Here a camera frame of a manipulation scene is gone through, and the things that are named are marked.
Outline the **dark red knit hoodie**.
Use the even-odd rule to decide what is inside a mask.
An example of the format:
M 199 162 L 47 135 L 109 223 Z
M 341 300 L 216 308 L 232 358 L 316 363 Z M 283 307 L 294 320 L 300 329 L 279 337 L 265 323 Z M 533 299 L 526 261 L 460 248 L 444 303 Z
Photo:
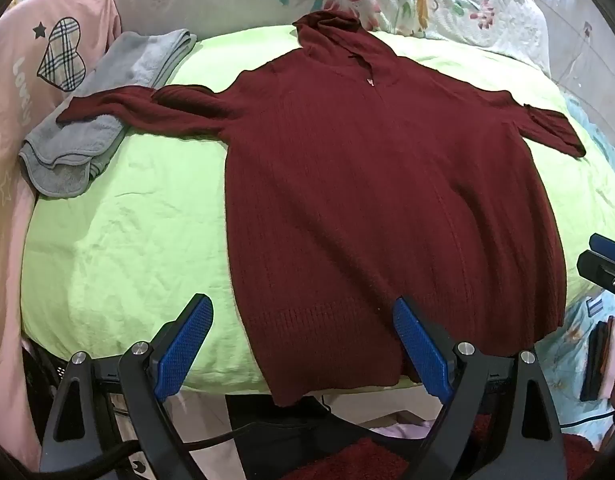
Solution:
M 403 58 L 351 16 L 295 28 L 298 49 L 222 92 L 127 86 L 58 118 L 226 145 L 232 287 L 274 400 L 420 378 L 402 296 L 494 356 L 555 330 L 565 256 L 530 144 L 583 157 L 569 120 Z

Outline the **stack of dark folded items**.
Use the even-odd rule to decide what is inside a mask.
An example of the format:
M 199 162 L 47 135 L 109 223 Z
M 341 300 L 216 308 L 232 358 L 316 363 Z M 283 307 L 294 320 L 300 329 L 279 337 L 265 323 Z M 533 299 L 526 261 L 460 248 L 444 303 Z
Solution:
M 615 383 L 615 316 L 600 321 L 588 338 L 580 400 L 609 400 Z

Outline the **light green bed sheet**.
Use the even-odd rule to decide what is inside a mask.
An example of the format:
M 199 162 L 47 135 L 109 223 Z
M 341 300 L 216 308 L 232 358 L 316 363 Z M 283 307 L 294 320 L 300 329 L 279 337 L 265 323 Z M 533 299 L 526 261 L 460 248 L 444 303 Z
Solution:
M 373 32 L 397 55 L 522 104 L 565 114 L 558 87 L 537 67 L 449 40 Z M 242 70 L 298 49 L 295 28 L 269 26 L 199 41 L 171 84 L 225 90 Z M 571 116 L 586 156 L 527 141 L 556 217 L 567 263 L 567 307 L 598 289 L 575 270 L 593 233 L 615 240 L 615 171 Z M 21 309 L 32 341 L 54 356 L 94 358 L 149 340 L 196 293 L 214 308 L 185 386 L 219 394 L 268 393 L 238 315 L 228 272 L 226 148 L 129 132 L 102 175 L 69 200 L 36 203 L 24 244 Z

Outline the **grey folded towel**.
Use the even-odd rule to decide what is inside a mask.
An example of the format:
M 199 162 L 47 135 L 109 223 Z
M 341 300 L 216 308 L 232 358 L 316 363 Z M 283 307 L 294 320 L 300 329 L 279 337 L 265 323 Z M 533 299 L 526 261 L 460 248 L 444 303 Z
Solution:
M 118 37 L 76 90 L 24 139 L 19 158 L 32 187 L 50 198 L 83 194 L 111 162 L 126 127 L 111 115 L 69 124 L 59 124 L 58 116 L 81 96 L 125 86 L 163 87 L 195 44 L 196 35 L 187 29 Z

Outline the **pink blanket with plaid heart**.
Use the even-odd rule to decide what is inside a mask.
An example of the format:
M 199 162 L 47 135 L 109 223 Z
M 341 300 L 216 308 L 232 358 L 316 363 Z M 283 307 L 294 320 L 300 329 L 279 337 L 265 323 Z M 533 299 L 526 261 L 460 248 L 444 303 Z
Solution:
M 71 66 L 90 70 L 120 32 L 114 0 L 24 0 L 0 18 L 0 445 L 30 469 L 40 444 L 27 401 L 20 288 L 35 193 L 19 150 L 70 93 L 65 73 L 38 74 L 50 49 L 64 38 L 76 53 Z

